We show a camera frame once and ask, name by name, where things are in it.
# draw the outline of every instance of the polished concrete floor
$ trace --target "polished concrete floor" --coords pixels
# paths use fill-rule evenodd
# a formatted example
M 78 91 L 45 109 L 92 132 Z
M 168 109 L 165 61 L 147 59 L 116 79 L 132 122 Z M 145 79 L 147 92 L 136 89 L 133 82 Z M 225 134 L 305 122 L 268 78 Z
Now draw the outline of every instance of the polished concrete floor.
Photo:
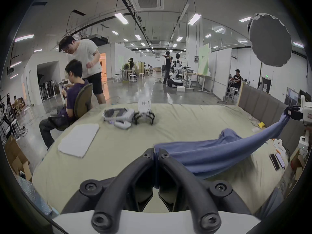
M 215 105 L 218 98 L 213 94 L 204 92 L 197 92 L 200 88 L 195 88 L 195 91 L 187 90 L 186 92 L 177 92 L 176 88 L 169 88 L 162 83 L 160 73 L 154 74 L 153 77 L 146 77 L 138 80 L 137 83 L 129 82 L 112 82 L 108 81 L 103 84 L 103 91 L 107 104 L 126 104 L 136 103 L 140 96 L 147 96 L 151 98 L 153 103 L 169 103 L 169 104 L 201 104 L 201 105 Z M 39 106 L 30 108 L 31 112 L 26 112 L 18 117 L 21 125 L 24 125 L 28 130 L 25 137 L 18 140 L 18 144 L 30 161 L 30 170 L 34 171 L 37 164 L 42 160 L 47 152 L 40 131 L 39 123 L 42 119 L 47 118 L 51 114 L 56 114 L 56 106 L 62 105 L 60 95 L 45 100 Z M 96 97 L 92 96 L 92 105 L 97 106 Z M 51 134 L 56 139 L 62 132 L 52 130 Z

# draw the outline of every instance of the blue cloth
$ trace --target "blue cloth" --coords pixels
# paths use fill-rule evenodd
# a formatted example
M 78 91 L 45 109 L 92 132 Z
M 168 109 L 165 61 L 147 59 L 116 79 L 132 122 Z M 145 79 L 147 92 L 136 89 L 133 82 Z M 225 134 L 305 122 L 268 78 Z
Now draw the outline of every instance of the blue cloth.
M 208 178 L 242 161 L 271 138 L 278 138 L 290 116 L 283 113 L 280 120 L 263 131 L 241 138 L 225 129 L 219 139 L 197 142 L 172 142 L 154 145 L 156 152 L 165 149 L 173 158 L 200 178 Z

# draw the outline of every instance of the smartphone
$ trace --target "smartphone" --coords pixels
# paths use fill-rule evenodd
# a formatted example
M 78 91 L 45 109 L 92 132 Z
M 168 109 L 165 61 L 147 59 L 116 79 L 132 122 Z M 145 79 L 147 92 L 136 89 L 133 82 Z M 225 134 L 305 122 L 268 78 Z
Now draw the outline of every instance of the smartphone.
M 278 164 L 277 159 L 276 159 L 274 154 L 270 154 L 270 160 L 272 161 L 273 166 L 274 166 L 275 170 L 277 171 L 279 169 L 279 164 Z

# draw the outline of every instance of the upholstered headboard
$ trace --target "upholstered headboard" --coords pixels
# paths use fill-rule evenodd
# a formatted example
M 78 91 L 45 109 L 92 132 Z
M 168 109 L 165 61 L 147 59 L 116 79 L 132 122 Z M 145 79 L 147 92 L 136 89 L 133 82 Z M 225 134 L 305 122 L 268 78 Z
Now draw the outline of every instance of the upholstered headboard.
M 266 127 L 277 122 L 286 108 L 283 102 L 246 83 L 242 83 L 237 104 L 257 120 L 262 121 Z M 303 134 L 304 125 L 302 122 L 290 119 L 280 135 L 288 157 L 295 151 L 300 136 Z

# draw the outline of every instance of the bed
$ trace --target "bed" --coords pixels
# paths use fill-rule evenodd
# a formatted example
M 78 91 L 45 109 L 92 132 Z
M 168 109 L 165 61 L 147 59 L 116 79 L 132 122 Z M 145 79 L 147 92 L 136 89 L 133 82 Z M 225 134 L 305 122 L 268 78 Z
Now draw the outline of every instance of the bed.
M 122 130 L 104 122 L 107 107 L 137 110 L 137 104 L 100 105 L 86 113 L 66 129 L 51 146 L 33 173 L 33 185 L 47 203 L 61 212 L 70 197 L 87 179 L 114 177 L 130 162 L 156 143 L 217 139 L 225 128 L 233 129 L 242 138 L 253 135 L 259 121 L 238 106 L 152 104 L 154 125 L 140 123 Z M 78 124 L 98 123 L 100 126 L 84 158 L 76 158 L 57 150 L 61 139 Z M 272 140 L 264 143 L 249 158 L 209 178 L 228 181 L 254 213 L 267 200 L 284 170 L 275 171 L 269 154 L 274 154 Z M 147 205 L 148 212 L 164 212 L 158 196 Z

